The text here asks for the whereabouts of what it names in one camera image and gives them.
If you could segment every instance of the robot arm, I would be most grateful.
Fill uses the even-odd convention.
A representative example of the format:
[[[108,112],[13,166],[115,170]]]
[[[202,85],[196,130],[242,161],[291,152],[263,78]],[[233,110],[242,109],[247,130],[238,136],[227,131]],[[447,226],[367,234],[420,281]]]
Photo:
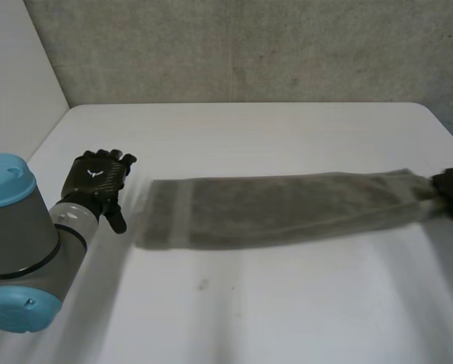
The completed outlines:
[[[61,200],[48,212],[36,179],[15,155],[0,155],[0,329],[47,328],[61,309],[104,215],[127,225],[118,204],[132,155],[85,152],[74,160]]]

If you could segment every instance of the gray towel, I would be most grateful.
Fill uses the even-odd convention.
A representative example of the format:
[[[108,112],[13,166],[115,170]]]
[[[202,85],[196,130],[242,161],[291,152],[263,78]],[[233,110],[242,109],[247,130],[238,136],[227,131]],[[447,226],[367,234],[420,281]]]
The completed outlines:
[[[155,180],[137,245],[240,249],[284,245],[421,221],[440,207],[409,170]]]

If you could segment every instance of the table surface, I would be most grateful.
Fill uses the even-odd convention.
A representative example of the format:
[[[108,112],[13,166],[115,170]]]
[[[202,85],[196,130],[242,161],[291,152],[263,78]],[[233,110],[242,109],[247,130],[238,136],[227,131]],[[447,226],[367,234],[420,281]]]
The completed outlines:
[[[30,161],[48,207],[73,159],[138,157],[47,330],[0,331],[0,363],[453,362],[453,222],[241,251],[134,247],[152,179],[453,166],[453,138],[410,103],[87,105]]]

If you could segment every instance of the blue joint cap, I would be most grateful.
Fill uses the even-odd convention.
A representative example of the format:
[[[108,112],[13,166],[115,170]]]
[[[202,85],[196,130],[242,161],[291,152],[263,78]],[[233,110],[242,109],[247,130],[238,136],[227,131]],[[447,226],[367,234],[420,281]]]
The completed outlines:
[[[25,199],[35,188],[36,178],[21,157],[0,154],[0,207]]]
[[[0,330],[24,333],[47,328],[62,302],[43,290],[23,286],[0,286]]]

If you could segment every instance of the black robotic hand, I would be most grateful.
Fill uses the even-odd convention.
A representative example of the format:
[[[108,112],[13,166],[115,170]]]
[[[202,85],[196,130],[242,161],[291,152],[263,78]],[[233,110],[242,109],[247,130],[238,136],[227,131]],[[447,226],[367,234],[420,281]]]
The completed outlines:
[[[118,204],[118,191],[124,187],[131,165],[137,161],[131,154],[121,158],[117,149],[86,151],[74,160],[64,182],[60,202],[72,202],[87,207],[97,219],[104,215],[113,231],[122,234],[127,224]]]

